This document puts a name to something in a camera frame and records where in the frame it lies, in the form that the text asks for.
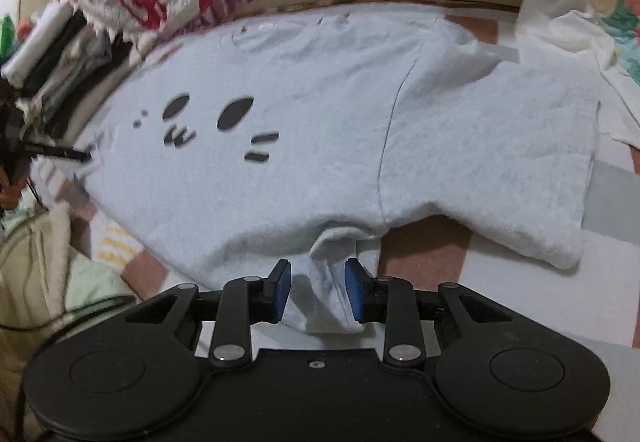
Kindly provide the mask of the cream blanket at left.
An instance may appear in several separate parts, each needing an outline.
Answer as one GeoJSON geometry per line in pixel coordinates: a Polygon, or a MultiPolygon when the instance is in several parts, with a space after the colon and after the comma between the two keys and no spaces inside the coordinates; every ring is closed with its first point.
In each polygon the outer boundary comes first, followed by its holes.
{"type": "Polygon", "coordinates": [[[80,309],[134,292],[70,243],[70,209],[30,202],[1,219],[1,439],[13,434],[18,386],[32,352],[80,309]],[[5,330],[11,326],[12,331],[5,330]]]}

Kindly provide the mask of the light blue printed t-shirt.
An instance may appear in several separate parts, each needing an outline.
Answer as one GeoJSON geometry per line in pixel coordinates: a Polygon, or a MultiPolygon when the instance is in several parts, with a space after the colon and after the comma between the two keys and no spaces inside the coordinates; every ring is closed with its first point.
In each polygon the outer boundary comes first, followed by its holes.
{"type": "Polygon", "coordinates": [[[292,266],[286,324],[353,332],[345,263],[443,215],[561,270],[582,255],[598,106],[442,18],[279,19],[186,39],[107,99],[78,180],[188,280],[292,266]]]}

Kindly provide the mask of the stack of folded clothes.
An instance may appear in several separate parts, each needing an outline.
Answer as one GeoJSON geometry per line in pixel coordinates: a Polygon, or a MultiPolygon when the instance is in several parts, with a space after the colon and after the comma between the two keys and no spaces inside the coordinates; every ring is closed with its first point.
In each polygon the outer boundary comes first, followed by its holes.
{"type": "Polygon", "coordinates": [[[132,43],[51,2],[18,26],[1,62],[1,129],[21,139],[72,144],[134,68],[132,43]]]}

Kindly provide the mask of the white crumpled garment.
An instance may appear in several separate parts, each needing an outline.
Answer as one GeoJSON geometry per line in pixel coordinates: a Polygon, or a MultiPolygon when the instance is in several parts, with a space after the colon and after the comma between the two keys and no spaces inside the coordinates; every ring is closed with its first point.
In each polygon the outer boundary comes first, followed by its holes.
{"type": "Polygon", "coordinates": [[[639,85],[587,0],[523,0],[515,39],[522,64],[559,74],[600,101],[600,132],[639,147],[639,85]]]}

